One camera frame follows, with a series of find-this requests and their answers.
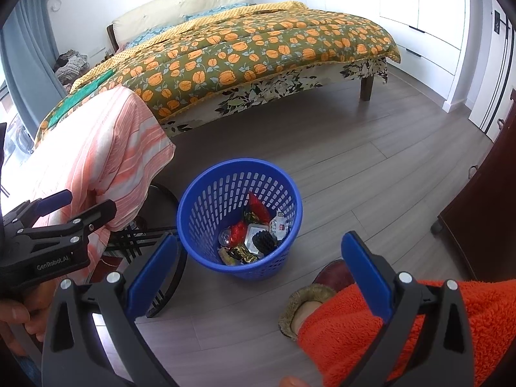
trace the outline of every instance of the metal screw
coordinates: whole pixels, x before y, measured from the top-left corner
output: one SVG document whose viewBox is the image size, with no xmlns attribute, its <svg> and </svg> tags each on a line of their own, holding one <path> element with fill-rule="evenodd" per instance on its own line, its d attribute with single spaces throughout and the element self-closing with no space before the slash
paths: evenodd
<svg viewBox="0 0 516 387">
<path fill-rule="evenodd" d="M 72 286 L 72 281 L 69 279 L 63 279 L 61 281 L 60 286 L 61 286 L 61 289 L 68 289 Z"/>
<path fill-rule="evenodd" d="M 107 276 L 106 276 L 106 280 L 110 284 L 114 284 L 115 282 L 118 282 L 120 280 L 120 274 L 118 272 L 108 273 Z"/>
<path fill-rule="evenodd" d="M 455 291 L 459 286 L 457 285 L 457 282 L 455 282 L 453 279 L 449 279 L 446 281 L 446 285 L 449 289 Z"/>
<path fill-rule="evenodd" d="M 398 275 L 398 278 L 400 281 L 402 281 L 404 284 L 410 284 L 412 282 L 412 275 L 408 272 L 402 272 Z"/>
</svg>

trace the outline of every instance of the drawer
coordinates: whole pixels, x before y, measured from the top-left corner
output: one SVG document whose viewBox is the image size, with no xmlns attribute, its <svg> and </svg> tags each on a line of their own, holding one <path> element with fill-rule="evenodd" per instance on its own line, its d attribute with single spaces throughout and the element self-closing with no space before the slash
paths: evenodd
<svg viewBox="0 0 516 387">
<path fill-rule="evenodd" d="M 460 50 L 455 46 L 394 20 L 380 17 L 379 22 L 380 26 L 393 36 L 398 45 L 424 56 L 455 76 L 460 56 Z"/>
<path fill-rule="evenodd" d="M 453 79 L 455 78 L 448 71 L 434 64 L 423 56 L 411 54 L 403 46 L 399 46 L 402 54 L 402 63 L 396 64 L 389 60 L 394 66 L 405 71 L 408 75 L 426 84 L 430 89 L 448 99 Z"/>
</svg>

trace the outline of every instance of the orange fuzzy fabric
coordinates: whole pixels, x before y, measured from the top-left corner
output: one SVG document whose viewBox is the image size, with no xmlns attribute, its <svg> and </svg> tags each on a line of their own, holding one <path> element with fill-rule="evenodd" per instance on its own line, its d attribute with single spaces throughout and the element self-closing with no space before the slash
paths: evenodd
<svg viewBox="0 0 516 387">
<path fill-rule="evenodd" d="M 459 282 L 459 287 L 473 337 L 475 386 L 479 386 L 496 368 L 516 335 L 516 281 Z M 423 317 L 417 317 L 391 378 L 403 373 L 422 322 Z M 371 314 L 358 286 L 353 284 L 306 319 L 298 334 L 298 344 L 319 368 L 324 387 L 338 387 L 381 326 L 382 320 Z"/>
</svg>

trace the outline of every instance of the blue trash basket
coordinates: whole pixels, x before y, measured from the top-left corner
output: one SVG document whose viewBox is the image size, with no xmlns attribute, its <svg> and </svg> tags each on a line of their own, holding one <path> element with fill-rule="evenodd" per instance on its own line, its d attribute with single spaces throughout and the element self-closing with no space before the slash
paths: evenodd
<svg viewBox="0 0 516 387">
<path fill-rule="evenodd" d="M 227 266 L 217 250 L 219 233 L 242 218 L 253 192 L 269 209 L 285 214 L 290 232 L 269 256 L 249 265 Z M 198 176 L 188 187 L 177 212 L 177 231 L 188 254 L 202 265 L 246 280 L 276 274 L 285 264 L 303 219 L 303 202 L 293 180 L 267 161 L 240 158 L 224 161 Z"/>
</svg>

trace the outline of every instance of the blue gripper pad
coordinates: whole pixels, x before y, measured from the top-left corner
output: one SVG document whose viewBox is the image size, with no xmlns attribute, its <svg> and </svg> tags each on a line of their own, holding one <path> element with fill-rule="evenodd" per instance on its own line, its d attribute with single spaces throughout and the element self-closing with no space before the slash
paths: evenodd
<svg viewBox="0 0 516 387">
<path fill-rule="evenodd" d="M 355 231 L 344 234 L 341 252 L 371 313 L 387 323 L 394 312 L 394 270 L 382 256 L 373 255 Z"/>
<path fill-rule="evenodd" d="M 72 192 L 68 189 L 64 189 L 56 194 L 47 196 L 38 202 L 38 205 L 35 208 L 35 212 L 40 217 L 45 217 L 46 215 L 57 211 L 65 207 L 66 205 L 70 205 L 72 203 Z"/>
<path fill-rule="evenodd" d="M 177 239 L 167 235 L 126 290 L 125 315 L 130 322 L 145 315 L 170 272 L 177 255 Z"/>
</svg>

